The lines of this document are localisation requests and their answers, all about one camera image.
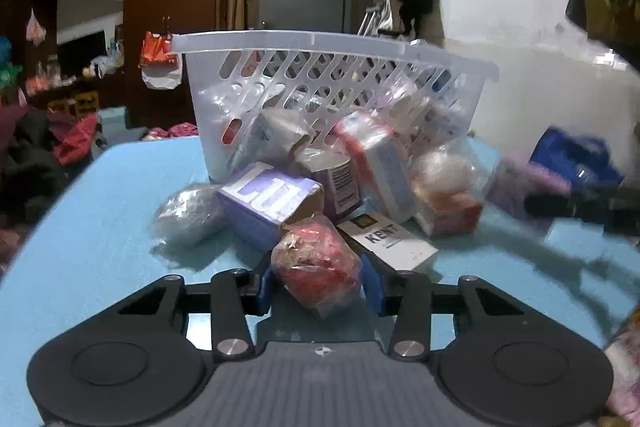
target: red ball in plastic wrap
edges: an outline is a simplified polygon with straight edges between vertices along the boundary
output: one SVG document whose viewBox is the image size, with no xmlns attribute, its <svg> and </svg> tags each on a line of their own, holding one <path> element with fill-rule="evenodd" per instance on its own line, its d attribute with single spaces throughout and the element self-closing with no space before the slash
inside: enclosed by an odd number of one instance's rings
<svg viewBox="0 0 640 427">
<path fill-rule="evenodd" d="M 293 225 L 273 249 L 271 266 L 287 290 L 321 317 L 360 291 L 360 260 L 324 216 Z"/>
</svg>

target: purple and white box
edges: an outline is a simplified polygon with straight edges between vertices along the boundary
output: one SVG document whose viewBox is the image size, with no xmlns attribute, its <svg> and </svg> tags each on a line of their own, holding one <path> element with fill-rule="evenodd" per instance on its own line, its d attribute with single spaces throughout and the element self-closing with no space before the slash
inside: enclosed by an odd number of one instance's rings
<svg viewBox="0 0 640 427">
<path fill-rule="evenodd" d="M 246 166 L 218 193 L 231 228 L 262 251 L 272 250 L 284 226 L 322 212 L 322 185 L 266 163 Z"/>
</svg>

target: metal screw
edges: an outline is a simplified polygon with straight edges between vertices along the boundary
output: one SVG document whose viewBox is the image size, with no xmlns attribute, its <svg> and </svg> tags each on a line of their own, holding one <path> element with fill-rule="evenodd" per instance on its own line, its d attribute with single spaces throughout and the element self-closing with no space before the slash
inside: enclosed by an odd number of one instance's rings
<svg viewBox="0 0 640 427">
<path fill-rule="evenodd" d="M 394 351 L 401 357 L 419 357 L 424 353 L 424 346 L 418 341 L 400 341 L 394 346 Z"/>
<path fill-rule="evenodd" d="M 242 355 L 247 349 L 249 349 L 249 344 L 241 339 L 225 339 L 223 341 L 219 341 L 216 347 L 223 355 L 234 357 L 236 355 Z"/>
</svg>

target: pile of clothes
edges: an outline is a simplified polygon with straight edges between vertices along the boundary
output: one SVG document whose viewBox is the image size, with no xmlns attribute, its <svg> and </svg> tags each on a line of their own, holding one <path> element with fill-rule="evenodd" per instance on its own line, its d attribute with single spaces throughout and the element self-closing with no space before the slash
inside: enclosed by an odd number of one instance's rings
<svg viewBox="0 0 640 427">
<path fill-rule="evenodd" d="M 31 227 L 90 161 L 95 115 L 79 122 L 32 107 L 0 107 L 0 275 Z"/>
</svg>

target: orange plastic bag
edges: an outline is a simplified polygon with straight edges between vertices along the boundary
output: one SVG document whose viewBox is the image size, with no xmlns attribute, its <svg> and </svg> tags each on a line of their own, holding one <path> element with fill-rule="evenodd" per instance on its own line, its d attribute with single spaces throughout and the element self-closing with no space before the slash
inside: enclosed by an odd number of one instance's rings
<svg viewBox="0 0 640 427">
<path fill-rule="evenodd" d="M 171 52 L 171 35 L 158 35 L 147 32 L 142 42 L 140 52 L 140 66 L 152 66 L 163 64 L 165 66 L 178 66 L 178 57 Z"/>
</svg>

